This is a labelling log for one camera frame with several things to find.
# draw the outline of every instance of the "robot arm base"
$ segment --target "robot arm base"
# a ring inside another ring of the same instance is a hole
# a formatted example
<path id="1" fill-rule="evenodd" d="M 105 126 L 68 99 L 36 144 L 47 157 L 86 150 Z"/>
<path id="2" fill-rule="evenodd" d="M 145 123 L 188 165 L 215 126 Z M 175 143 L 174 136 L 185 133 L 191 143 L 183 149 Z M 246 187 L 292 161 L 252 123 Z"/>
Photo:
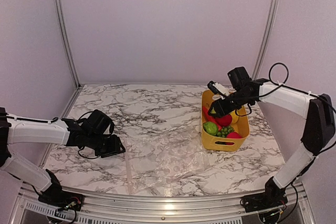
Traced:
<path id="1" fill-rule="evenodd" d="M 241 198 L 241 205 L 246 212 L 260 211 L 267 208 L 283 206 L 287 204 L 285 188 L 280 189 L 270 178 L 265 184 L 265 192 L 260 194 L 246 195 Z"/>
<path id="2" fill-rule="evenodd" d="M 80 211 L 83 202 L 83 195 L 76 194 L 69 191 L 63 191 L 62 186 L 60 185 L 55 174 L 47 170 L 51 178 L 51 185 L 45 190 L 42 191 L 38 197 L 38 201 L 53 205 L 59 208 L 65 208 L 68 204 L 75 201 L 76 205 L 73 206 L 73 209 Z"/>

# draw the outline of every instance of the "clear plastic sheet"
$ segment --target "clear plastic sheet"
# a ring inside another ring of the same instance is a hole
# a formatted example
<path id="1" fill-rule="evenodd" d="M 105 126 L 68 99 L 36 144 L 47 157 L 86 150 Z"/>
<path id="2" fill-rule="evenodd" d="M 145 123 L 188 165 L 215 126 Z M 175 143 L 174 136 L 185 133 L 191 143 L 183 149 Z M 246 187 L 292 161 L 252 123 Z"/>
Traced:
<path id="1" fill-rule="evenodd" d="M 210 168 L 201 135 L 195 129 L 127 139 L 129 193 L 167 185 Z"/>

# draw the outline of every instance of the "basket handle hole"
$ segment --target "basket handle hole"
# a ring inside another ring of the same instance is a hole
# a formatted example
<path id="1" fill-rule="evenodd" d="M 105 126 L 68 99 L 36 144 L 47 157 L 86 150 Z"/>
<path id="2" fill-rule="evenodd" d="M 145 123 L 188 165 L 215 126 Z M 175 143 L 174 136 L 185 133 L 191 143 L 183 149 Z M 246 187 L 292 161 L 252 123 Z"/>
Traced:
<path id="1" fill-rule="evenodd" d="M 224 141 L 216 141 L 215 144 L 219 144 L 219 145 L 235 145 L 235 143 L 232 142 L 224 142 Z"/>

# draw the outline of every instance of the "wire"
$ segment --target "wire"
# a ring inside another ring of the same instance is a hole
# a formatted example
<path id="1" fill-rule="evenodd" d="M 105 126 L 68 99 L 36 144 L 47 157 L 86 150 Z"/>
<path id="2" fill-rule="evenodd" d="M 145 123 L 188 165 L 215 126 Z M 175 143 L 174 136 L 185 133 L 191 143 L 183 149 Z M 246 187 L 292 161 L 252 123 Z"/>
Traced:
<path id="1" fill-rule="evenodd" d="M 88 111 L 88 112 L 84 113 L 83 115 L 81 115 L 81 116 L 79 117 L 78 121 L 81 120 L 83 116 L 85 116 L 85 115 L 87 115 L 87 114 L 89 114 L 89 113 L 92 113 L 92 112 L 93 112 L 93 111 Z"/>
<path id="2" fill-rule="evenodd" d="M 277 65 L 282 65 L 282 66 L 284 66 L 285 69 L 286 69 L 287 74 L 286 74 L 286 78 L 285 78 L 285 80 L 284 80 L 284 82 L 283 82 L 283 84 L 285 84 L 285 83 L 287 82 L 288 78 L 289 78 L 289 69 L 288 69 L 288 67 L 287 67 L 284 63 L 282 63 L 282 62 L 274 63 L 274 64 L 270 67 L 270 69 L 268 70 L 268 79 L 269 79 L 269 81 L 270 81 L 271 83 L 273 83 L 274 85 L 279 85 L 279 84 L 275 83 L 274 81 L 272 81 L 272 77 L 271 77 L 272 70 L 273 70 L 273 68 L 274 68 L 275 66 L 277 66 Z"/>
<path id="3" fill-rule="evenodd" d="M 285 211 L 286 209 L 287 209 L 287 205 L 286 205 L 286 203 L 283 201 L 283 200 L 281 200 L 281 203 L 283 204 L 283 206 L 284 206 L 284 209 L 283 209 L 283 211 Z"/>
<path id="4" fill-rule="evenodd" d="M 36 190 L 35 186 L 33 186 L 33 185 L 31 185 L 31 186 L 32 186 L 32 188 L 34 189 L 34 191 L 36 192 L 36 194 L 37 194 L 38 196 L 41 196 L 41 194 Z"/>
<path id="5" fill-rule="evenodd" d="M 73 207 L 71 207 L 71 209 L 75 212 L 75 217 L 73 218 L 73 220 L 71 221 L 71 222 L 68 222 L 68 223 L 65 223 L 65 222 L 61 222 L 60 224 L 74 224 L 75 223 L 75 221 L 76 221 L 76 219 L 77 219 L 77 211 L 75 210 L 75 208 L 73 208 Z"/>
<path id="6" fill-rule="evenodd" d="M 320 153 L 319 153 L 319 155 L 320 155 L 321 153 L 323 153 L 323 152 L 326 152 L 327 150 L 330 150 L 330 149 L 333 148 L 335 145 L 336 145 L 336 141 L 335 141 L 332 145 L 330 145 L 328 148 L 325 148 L 324 150 L 321 150 Z"/>
<path id="7" fill-rule="evenodd" d="M 13 116 L 10 116 L 10 115 L 0 116 L 0 118 L 7 118 L 7 119 L 34 122 L 34 123 L 55 123 L 56 121 L 58 121 L 58 117 L 55 117 L 55 118 L 51 119 L 50 121 L 39 120 L 39 119 L 31 119 L 31 118 L 17 118 L 17 117 L 13 117 Z"/>
<path id="8" fill-rule="evenodd" d="M 75 208 L 72 208 L 73 209 L 73 211 L 75 211 L 75 217 L 74 217 L 74 219 L 71 221 L 71 222 L 69 222 L 68 224 L 73 224 L 73 223 L 75 223 L 75 221 L 76 221 L 76 219 L 77 219 L 77 211 L 75 210 Z"/>
<path id="9" fill-rule="evenodd" d="M 96 159 L 100 156 L 96 156 L 96 157 L 87 157 L 87 156 L 84 156 L 83 154 L 80 153 L 80 151 L 82 151 L 84 149 L 84 147 L 82 147 L 81 149 L 78 150 L 78 155 L 83 157 L 83 158 L 86 158 L 86 159 Z"/>
<path id="10" fill-rule="evenodd" d="M 80 200 L 79 200 L 79 198 L 73 196 L 73 197 L 71 197 L 70 199 L 77 199 L 77 204 L 80 204 Z"/>
<path id="11" fill-rule="evenodd" d="M 283 222 L 284 220 L 286 220 L 293 212 L 294 210 L 296 209 L 296 206 L 298 205 L 298 201 L 299 201 L 299 194 L 298 194 L 298 191 L 296 189 L 296 187 L 292 184 L 290 184 L 293 189 L 295 190 L 295 194 L 296 194 L 296 201 L 295 201 L 295 204 L 294 204 L 294 207 L 292 208 L 292 210 L 289 212 L 289 214 L 287 214 L 287 216 L 285 216 L 282 220 L 278 221 L 278 223 L 281 223 Z"/>
<path id="12" fill-rule="evenodd" d="M 252 108 L 251 108 L 251 105 L 248 103 L 247 106 L 248 106 L 248 109 L 250 110 L 250 112 L 248 112 L 248 113 L 245 114 L 245 115 L 239 115 L 239 114 L 238 114 L 238 110 L 235 110 L 235 114 L 236 114 L 237 116 L 241 116 L 241 117 L 252 114 Z"/>

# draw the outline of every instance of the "yellow fruit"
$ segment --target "yellow fruit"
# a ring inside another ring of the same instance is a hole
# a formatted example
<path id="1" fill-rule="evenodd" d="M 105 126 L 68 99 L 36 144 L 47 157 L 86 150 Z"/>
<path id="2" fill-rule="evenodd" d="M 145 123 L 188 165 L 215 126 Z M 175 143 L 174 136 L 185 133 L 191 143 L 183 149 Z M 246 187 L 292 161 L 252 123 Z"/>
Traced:
<path id="1" fill-rule="evenodd" d="M 232 122 L 231 124 L 237 123 L 239 120 L 239 116 L 236 115 L 235 111 L 231 112 L 230 115 L 232 116 Z"/>

